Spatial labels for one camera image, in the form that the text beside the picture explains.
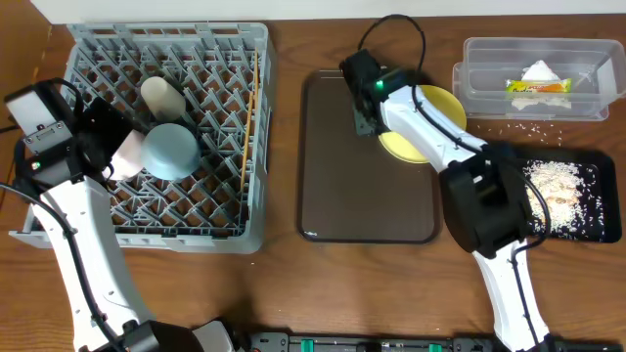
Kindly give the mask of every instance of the yellow plate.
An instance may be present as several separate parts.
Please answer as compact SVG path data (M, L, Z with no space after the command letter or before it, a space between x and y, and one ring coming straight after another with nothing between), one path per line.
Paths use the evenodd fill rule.
M461 103L447 90L431 85L421 85L426 98L452 122L463 130L468 126L468 118ZM428 160L396 132L385 132L379 135L382 146L400 160L414 163L426 163Z

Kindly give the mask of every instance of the food wrapper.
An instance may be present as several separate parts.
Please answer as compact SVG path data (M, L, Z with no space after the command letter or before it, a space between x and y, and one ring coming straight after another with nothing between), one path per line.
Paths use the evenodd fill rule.
M559 81L507 80L508 93L570 93L571 78Z

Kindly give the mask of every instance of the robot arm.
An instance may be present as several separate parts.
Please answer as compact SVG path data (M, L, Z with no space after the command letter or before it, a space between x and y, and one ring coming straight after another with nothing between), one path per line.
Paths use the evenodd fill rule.
M450 121L425 98L420 87L416 87L416 97L418 102L422 103L423 111L453 136L462 138L465 143L478 150L486 144ZM448 165L453 162L460 163L475 156L473 152L460 148L455 142L444 136L415 109L411 87L409 86L389 94L388 99L380 105L380 114L383 123L389 130L402 135L424 154L438 173L446 170ZM451 221L454 219L446 217L446 222L450 223ZM494 329L496 335L512 351L526 351L535 346L527 320L524 317L513 265L510 261L513 250L522 245L526 245L526 240L522 242L512 241L495 251L495 256L492 258L487 258L476 250L472 252L487 285L495 315ZM538 341L542 342L549 331L535 302L525 252L521 252L517 256L517 262L530 320L536 331Z
M74 90L74 111L54 87L56 83ZM115 237L110 195L102 185L103 170L110 164L117 176L141 170L133 159L136 153L130 152L140 148L142 137L126 117L100 98L83 111L79 93L60 79L26 87L5 102L26 134L16 147L19 191L40 198L73 229L75 253L62 225L48 210L33 206L66 285L74 350L110 352L123 346L133 352L234 351L230 334L218 321L193 331L154 321L132 281ZM24 159L23 146L34 156ZM79 277L87 282L86 289ZM94 316L100 316L104 325L98 326Z

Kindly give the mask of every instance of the rice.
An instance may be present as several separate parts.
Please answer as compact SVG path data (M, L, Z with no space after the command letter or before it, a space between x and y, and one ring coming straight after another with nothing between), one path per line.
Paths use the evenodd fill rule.
M534 161L524 168L524 174L530 179L543 196L550 210L551 231L565 228L569 232L577 230L575 220L584 219L580 205L583 179L578 176L578 167L573 163L554 161ZM539 199L526 187L532 215L545 222L545 216Z

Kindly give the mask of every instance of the dish rack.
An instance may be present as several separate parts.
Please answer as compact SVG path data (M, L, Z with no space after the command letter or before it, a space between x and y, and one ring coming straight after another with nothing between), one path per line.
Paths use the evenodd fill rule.
M71 24L76 45L65 80L85 105L100 96L148 133L157 126L140 94L160 76L187 101L184 123L195 131L201 168L180 182L146 170L109 182L111 216L122 247L183 252L252 253L263 242L267 143L275 102L276 56L261 23ZM259 103L250 122L246 183L240 190L247 103L254 94L254 50L259 58ZM71 107L73 93L62 89ZM28 210L12 237L51 248Z

